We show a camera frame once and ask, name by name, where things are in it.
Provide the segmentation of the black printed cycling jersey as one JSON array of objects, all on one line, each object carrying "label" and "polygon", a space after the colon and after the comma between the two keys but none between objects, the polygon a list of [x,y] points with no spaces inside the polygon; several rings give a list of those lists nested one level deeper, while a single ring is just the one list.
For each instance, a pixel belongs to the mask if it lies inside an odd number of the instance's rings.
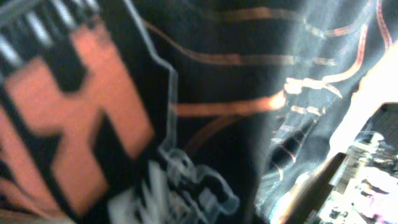
[{"label": "black printed cycling jersey", "polygon": [[1,222],[269,223],[396,67],[396,1],[2,1]]}]

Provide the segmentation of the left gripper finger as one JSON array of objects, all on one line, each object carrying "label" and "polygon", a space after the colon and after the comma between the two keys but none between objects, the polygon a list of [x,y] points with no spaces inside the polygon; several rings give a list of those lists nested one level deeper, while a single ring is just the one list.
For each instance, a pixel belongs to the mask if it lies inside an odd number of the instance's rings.
[{"label": "left gripper finger", "polygon": [[346,164],[347,154],[338,153],[295,198],[282,223],[314,223],[317,213],[340,178],[340,168]]}]

